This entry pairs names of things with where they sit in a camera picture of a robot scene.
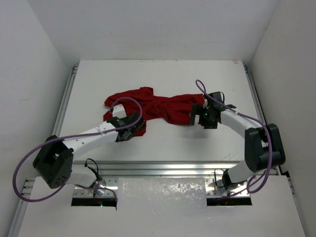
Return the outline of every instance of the white table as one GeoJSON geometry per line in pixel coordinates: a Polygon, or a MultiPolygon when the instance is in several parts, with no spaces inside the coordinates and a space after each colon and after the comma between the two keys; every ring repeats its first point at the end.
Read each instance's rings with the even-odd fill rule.
{"type": "MultiPolygon", "coordinates": [[[[257,117],[240,61],[81,61],[60,135],[100,124],[107,111],[103,102],[113,93],[141,86],[151,86],[161,96],[199,93],[195,79],[202,80],[209,92],[224,92],[227,103],[257,117]]],[[[221,125],[203,130],[199,125],[174,126],[162,119],[147,125],[143,137],[104,145],[82,160],[141,161],[142,167],[148,167],[147,161],[191,161],[190,167],[197,169],[194,162],[198,160],[243,159],[243,139],[221,125]]],[[[31,198],[49,193],[47,184],[37,178],[31,198]]],[[[119,178],[117,211],[71,206],[72,196],[73,186],[67,185],[44,202],[29,203],[19,237],[304,236],[285,176],[271,176],[261,192],[251,196],[252,206],[207,207],[203,178],[119,178]],[[182,187],[189,188],[183,192],[182,187]]]]}
{"type": "MultiPolygon", "coordinates": [[[[62,135],[86,131],[103,121],[106,98],[142,86],[154,88],[158,96],[200,93],[195,79],[207,91],[222,91],[227,104],[257,118],[251,91],[241,61],[81,61],[71,91],[62,135]]],[[[216,130],[168,124],[164,119],[147,122],[143,137],[106,144],[82,160],[112,161],[232,161],[242,160],[243,139],[230,128],[216,130]]]]}

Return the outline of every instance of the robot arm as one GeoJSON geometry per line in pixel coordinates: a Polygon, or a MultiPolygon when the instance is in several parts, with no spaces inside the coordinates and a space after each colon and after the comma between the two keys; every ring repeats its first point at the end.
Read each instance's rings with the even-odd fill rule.
{"type": "Polygon", "coordinates": [[[145,127],[144,120],[140,119],[134,126],[127,129],[104,133],[104,131],[110,129],[132,124],[139,118],[137,113],[132,113],[127,117],[122,105],[114,106],[112,115],[113,118],[81,133],[100,133],[100,135],[52,143],[40,150],[33,162],[33,167],[40,173],[50,188],[55,189],[64,184],[91,187],[95,182],[102,180],[102,177],[93,169],[74,166],[73,162],[83,154],[105,143],[130,140],[136,131],[145,127]]]}
{"type": "MultiPolygon", "coordinates": [[[[224,103],[222,92],[214,92],[209,95],[224,103]]],[[[228,107],[236,109],[233,105],[228,105],[228,107]]],[[[220,186],[224,186],[226,190],[234,188],[256,172],[267,168],[269,159],[269,151],[266,146],[267,137],[259,123],[241,117],[208,98],[205,98],[203,106],[193,105],[189,126],[194,125],[196,115],[199,115],[198,123],[205,129],[216,129],[217,124],[221,123],[230,127],[245,139],[244,160],[224,171],[222,180],[218,181],[220,186]]],[[[272,167],[276,167],[285,163],[283,145],[278,127],[269,124],[267,129],[273,146],[272,167]]]]}

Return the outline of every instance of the metal frame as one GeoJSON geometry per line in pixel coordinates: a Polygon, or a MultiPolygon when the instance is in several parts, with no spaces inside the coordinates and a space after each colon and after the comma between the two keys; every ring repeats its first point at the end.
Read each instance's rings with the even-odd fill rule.
{"type": "MultiPolygon", "coordinates": [[[[68,101],[71,95],[71,90],[74,84],[76,73],[79,65],[75,65],[69,75],[67,80],[65,92],[62,98],[60,109],[57,115],[56,123],[53,129],[54,135],[59,135],[65,117],[68,101]]],[[[255,104],[257,115],[259,120],[265,122],[265,117],[262,112],[260,101],[253,83],[251,74],[246,66],[244,66],[245,73],[248,79],[251,95],[255,104]]],[[[101,175],[108,180],[109,186],[113,183],[109,180],[117,180],[118,177],[204,177],[205,186],[206,186],[206,196],[216,197],[214,191],[216,188],[210,185],[214,179],[214,172],[218,173],[218,178],[221,177],[221,169],[227,169],[234,165],[237,162],[205,162],[205,161],[195,161],[195,162],[111,162],[111,161],[99,161],[98,165],[101,171],[101,175]]],[[[75,161],[74,165],[84,165],[83,161],[75,161]]],[[[279,167],[276,170],[271,170],[271,175],[280,175],[281,172],[279,167]]],[[[34,184],[35,178],[28,178],[24,184],[22,194],[25,196],[30,196],[32,187],[34,184]]],[[[83,192],[80,188],[74,188],[74,196],[87,196],[91,197],[91,194],[88,194],[86,191],[83,192]]],[[[240,194],[238,197],[248,197],[249,194],[246,192],[240,194]]],[[[17,237],[22,225],[23,217],[27,208],[27,202],[19,202],[14,219],[12,221],[8,237],[17,237]]]]}
{"type": "MultiPolygon", "coordinates": [[[[58,135],[60,134],[61,126],[63,124],[63,120],[65,117],[68,101],[70,98],[71,90],[74,85],[78,66],[79,65],[75,65],[69,73],[68,80],[65,87],[65,92],[61,101],[61,105],[57,114],[57,118],[56,118],[56,122],[55,122],[55,126],[54,126],[52,134],[58,134],[58,135]]],[[[23,186],[22,195],[26,197],[29,197],[31,195],[34,181],[35,181],[35,178],[26,179],[23,186]]],[[[27,205],[28,203],[26,201],[22,201],[22,200],[19,201],[12,223],[11,223],[8,237],[18,237],[27,205]]]]}

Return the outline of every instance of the white wall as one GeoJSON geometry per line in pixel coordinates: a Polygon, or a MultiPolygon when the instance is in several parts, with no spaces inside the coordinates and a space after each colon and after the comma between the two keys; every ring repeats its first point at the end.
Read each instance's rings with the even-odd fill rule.
{"type": "MultiPolygon", "coordinates": [[[[52,132],[70,69],[26,0],[0,7],[0,236],[6,236],[18,198],[12,174],[18,161],[52,132]]],[[[18,187],[34,175],[31,160],[18,187]]]]}
{"type": "Polygon", "coordinates": [[[241,59],[277,0],[28,0],[68,65],[79,59],[241,59]]]}
{"type": "Polygon", "coordinates": [[[308,236],[316,233],[315,12],[315,0],[280,0],[251,67],[267,120],[280,128],[308,236]]]}

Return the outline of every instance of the purple cable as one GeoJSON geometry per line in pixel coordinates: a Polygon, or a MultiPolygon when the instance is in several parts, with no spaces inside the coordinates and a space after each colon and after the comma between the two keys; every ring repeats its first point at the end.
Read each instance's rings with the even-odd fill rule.
{"type": "MultiPolygon", "coordinates": [[[[143,114],[143,110],[142,110],[142,107],[140,106],[140,104],[134,100],[133,98],[130,98],[130,97],[121,97],[119,99],[117,99],[112,105],[111,105],[111,108],[113,108],[113,106],[115,104],[118,103],[118,101],[120,100],[123,100],[123,99],[128,99],[128,100],[132,100],[134,101],[137,106],[139,107],[139,110],[140,110],[140,115],[138,117],[138,119],[129,124],[129,125],[126,125],[126,126],[123,126],[123,127],[118,127],[118,128],[112,128],[112,129],[108,129],[106,131],[103,131],[102,133],[108,133],[108,132],[113,132],[113,131],[119,131],[119,130],[123,130],[123,129],[126,129],[126,128],[129,128],[129,127],[132,127],[134,126],[135,124],[137,124],[139,122],[139,120],[142,118],[142,114],[143,114]]],[[[89,136],[96,136],[96,135],[100,135],[99,132],[94,132],[94,133],[86,133],[86,134],[77,134],[77,135],[69,135],[69,136],[64,136],[64,137],[57,137],[57,138],[54,138],[54,139],[51,139],[49,141],[46,141],[40,145],[38,145],[37,147],[35,147],[34,149],[32,149],[30,152],[28,152],[22,159],[21,161],[18,163],[18,165],[16,166],[15,170],[14,170],[14,173],[13,173],[13,178],[12,178],[12,186],[13,186],[13,190],[15,192],[15,194],[23,201],[28,201],[28,202],[38,202],[38,201],[44,201],[46,199],[49,199],[50,197],[54,196],[56,193],[58,193],[63,187],[61,186],[60,188],[58,188],[55,192],[53,192],[52,194],[46,196],[46,197],[42,197],[42,198],[39,198],[39,199],[29,199],[29,198],[26,198],[24,197],[22,194],[19,193],[19,190],[16,186],[16,178],[17,178],[17,175],[18,175],[18,172],[19,172],[19,169],[21,168],[22,164],[26,161],[26,159],[31,155],[33,154],[35,151],[37,151],[38,149],[50,144],[50,143],[55,143],[55,142],[60,142],[60,141],[63,141],[65,139],[71,139],[71,138],[78,138],[78,137],[89,137],[89,136]]]]}
{"type": "MultiPolygon", "coordinates": [[[[270,137],[270,134],[269,134],[269,131],[268,131],[266,125],[265,125],[263,122],[261,122],[260,120],[256,119],[256,118],[253,118],[253,117],[251,117],[251,116],[244,115],[244,114],[242,114],[242,113],[237,112],[236,110],[234,110],[234,109],[228,107],[227,105],[223,104],[222,102],[220,102],[220,101],[214,99],[213,97],[211,97],[210,95],[208,95],[207,92],[206,92],[205,86],[204,86],[204,84],[203,84],[202,81],[200,81],[200,80],[197,79],[197,80],[196,80],[196,85],[197,85],[197,87],[199,88],[199,90],[202,91],[203,94],[204,94],[207,98],[209,98],[209,99],[213,100],[214,102],[220,104],[221,106],[225,107],[226,109],[228,109],[228,110],[230,110],[230,111],[232,111],[232,112],[234,112],[234,113],[237,113],[237,114],[238,114],[239,116],[241,116],[241,117],[244,117],[244,118],[247,118],[247,119],[250,119],[250,120],[253,120],[253,121],[259,123],[259,124],[263,127],[263,129],[264,129],[264,131],[265,131],[265,133],[266,133],[266,135],[267,135],[268,148],[269,148],[269,159],[268,159],[267,170],[266,170],[266,172],[264,172],[264,173],[260,176],[260,178],[259,178],[256,182],[254,182],[253,184],[251,184],[251,181],[253,180],[254,176],[253,176],[252,178],[250,178],[249,182],[247,183],[247,188],[245,189],[245,190],[247,190],[250,194],[254,194],[254,193],[260,191],[260,190],[263,188],[263,186],[266,184],[267,180],[268,180],[268,177],[269,177],[269,174],[270,174],[270,170],[271,170],[271,166],[272,166],[272,142],[271,142],[271,137],[270,137]],[[264,177],[264,179],[263,179],[262,183],[259,185],[259,187],[257,187],[255,190],[252,190],[252,191],[251,191],[249,188],[250,188],[251,186],[253,186],[255,183],[257,183],[262,177],[264,177]]],[[[238,193],[232,194],[231,196],[235,196],[235,195],[237,195],[237,194],[239,194],[239,193],[241,193],[241,192],[243,192],[243,191],[244,191],[244,190],[242,190],[242,191],[240,191],[240,192],[238,192],[238,193]]]]}

